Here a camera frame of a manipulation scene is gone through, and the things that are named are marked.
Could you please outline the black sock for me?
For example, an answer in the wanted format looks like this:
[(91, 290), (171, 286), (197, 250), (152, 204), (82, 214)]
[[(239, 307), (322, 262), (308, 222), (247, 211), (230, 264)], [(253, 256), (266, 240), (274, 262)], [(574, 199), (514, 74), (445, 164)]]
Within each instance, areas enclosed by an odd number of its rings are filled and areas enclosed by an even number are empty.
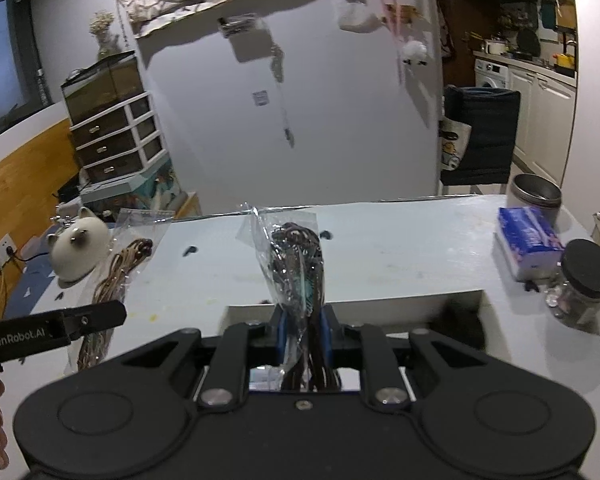
[(484, 350), (486, 331), (480, 318), (482, 296), (480, 290), (446, 295), (426, 327), (468, 347)]

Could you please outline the cream cat shaped lamp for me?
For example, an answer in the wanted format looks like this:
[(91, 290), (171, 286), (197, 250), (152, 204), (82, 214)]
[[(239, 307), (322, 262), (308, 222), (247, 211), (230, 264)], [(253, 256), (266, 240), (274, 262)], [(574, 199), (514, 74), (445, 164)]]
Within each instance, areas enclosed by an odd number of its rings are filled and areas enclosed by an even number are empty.
[(91, 209), (82, 206), (73, 222), (46, 237), (50, 265), (59, 281), (84, 278), (108, 254), (110, 232)]

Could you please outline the white drawer cabinet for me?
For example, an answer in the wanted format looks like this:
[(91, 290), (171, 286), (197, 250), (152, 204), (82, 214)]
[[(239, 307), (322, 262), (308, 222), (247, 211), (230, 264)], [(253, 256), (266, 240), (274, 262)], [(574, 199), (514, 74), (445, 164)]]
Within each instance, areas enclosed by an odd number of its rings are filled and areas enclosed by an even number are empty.
[(166, 156), (166, 141), (149, 92), (70, 127), (81, 169), (90, 183), (139, 174)]

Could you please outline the white tote bag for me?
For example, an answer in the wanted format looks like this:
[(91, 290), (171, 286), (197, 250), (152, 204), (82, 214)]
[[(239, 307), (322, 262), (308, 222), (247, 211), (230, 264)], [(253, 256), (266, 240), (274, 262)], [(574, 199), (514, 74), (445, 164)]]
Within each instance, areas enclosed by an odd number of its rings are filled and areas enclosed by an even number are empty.
[(471, 135), (471, 125), (443, 118), (439, 124), (440, 167), (454, 171), (460, 166)]

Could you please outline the blue tissue pack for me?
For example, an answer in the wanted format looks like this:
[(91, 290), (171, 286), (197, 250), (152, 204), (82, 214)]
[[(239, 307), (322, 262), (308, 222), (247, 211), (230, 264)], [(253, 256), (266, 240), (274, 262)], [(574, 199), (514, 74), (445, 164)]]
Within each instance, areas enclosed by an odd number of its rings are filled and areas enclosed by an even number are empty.
[(550, 278), (564, 246), (536, 207), (501, 207), (495, 236), (518, 282)]

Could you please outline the glass terrarium tank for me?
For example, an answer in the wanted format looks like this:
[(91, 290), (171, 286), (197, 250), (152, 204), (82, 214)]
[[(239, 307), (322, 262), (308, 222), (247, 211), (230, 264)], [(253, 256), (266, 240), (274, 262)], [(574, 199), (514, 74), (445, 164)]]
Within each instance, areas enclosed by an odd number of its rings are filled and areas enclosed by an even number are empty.
[(75, 70), (60, 88), (73, 125), (145, 91), (132, 51), (112, 54)]

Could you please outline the grey metal pot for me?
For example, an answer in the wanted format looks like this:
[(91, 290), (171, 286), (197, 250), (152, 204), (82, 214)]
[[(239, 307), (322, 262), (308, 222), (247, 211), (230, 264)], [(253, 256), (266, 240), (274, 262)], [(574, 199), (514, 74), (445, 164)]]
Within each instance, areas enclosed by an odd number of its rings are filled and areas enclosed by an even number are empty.
[(562, 191), (550, 180), (536, 174), (517, 174), (510, 180), (506, 204), (509, 207), (536, 207), (554, 226), (562, 206)]

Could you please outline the black chair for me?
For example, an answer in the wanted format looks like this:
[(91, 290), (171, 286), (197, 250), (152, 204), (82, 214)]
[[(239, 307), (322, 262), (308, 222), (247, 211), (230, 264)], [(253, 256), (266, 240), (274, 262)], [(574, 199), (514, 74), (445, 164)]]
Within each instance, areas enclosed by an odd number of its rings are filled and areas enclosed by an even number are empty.
[(445, 186), (501, 184), (508, 182), (520, 112), (518, 91), (488, 87), (447, 86), (444, 118), (452, 125), (470, 128), (463, 155), (452, 154), (450, 139), (442, 138), (441, 155), (449, 162), (458, 157), (454, 169), (442, 169)]

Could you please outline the glass jar black lid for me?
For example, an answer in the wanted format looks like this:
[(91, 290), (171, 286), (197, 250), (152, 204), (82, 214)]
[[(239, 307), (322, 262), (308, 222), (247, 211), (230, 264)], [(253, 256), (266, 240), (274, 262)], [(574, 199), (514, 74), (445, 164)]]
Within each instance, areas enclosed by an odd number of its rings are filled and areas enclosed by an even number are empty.
[(593, 322), (600, 312), (600, 246), (584, 238), (567, 243), (548, 281), (545, 303), (568, 325)]

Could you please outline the white fluffy sheep toy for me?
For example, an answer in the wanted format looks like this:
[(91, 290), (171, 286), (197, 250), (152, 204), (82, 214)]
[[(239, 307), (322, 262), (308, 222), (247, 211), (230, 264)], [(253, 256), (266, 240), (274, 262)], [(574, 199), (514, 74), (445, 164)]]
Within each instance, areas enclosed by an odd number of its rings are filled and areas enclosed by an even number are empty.
[(406, 65), (427, 65), (429, 53), (426, 44), (411, 39), (401, 47), (401, 61)]

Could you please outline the dried flower vase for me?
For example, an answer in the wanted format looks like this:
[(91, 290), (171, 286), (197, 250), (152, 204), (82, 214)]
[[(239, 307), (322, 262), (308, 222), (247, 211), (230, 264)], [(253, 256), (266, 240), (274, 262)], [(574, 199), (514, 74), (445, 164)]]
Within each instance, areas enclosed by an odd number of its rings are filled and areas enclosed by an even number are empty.
[(88, 31), (97, 42), (99, 61), (121, 52), (119, 36), (111, 31), (113, 22), (114, 16), (107, 11), (97, 11), (90, 21)]

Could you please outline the white washing machine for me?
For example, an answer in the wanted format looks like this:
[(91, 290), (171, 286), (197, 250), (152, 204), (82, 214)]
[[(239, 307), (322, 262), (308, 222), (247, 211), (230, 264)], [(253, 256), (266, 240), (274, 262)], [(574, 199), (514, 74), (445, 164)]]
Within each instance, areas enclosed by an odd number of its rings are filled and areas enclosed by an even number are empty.
[(507, 89), (508, 67), (484, 58), (476, 58), (475, 78), (477, 87)]

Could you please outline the wall power socket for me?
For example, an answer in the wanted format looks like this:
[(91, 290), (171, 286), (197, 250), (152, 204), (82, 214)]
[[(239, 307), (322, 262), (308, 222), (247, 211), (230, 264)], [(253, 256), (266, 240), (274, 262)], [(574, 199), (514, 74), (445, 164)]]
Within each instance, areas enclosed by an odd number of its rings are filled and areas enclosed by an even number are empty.
[(9, 234), (5, 234), (0, 239), (0, 272), (16, 253), (17, 245)]

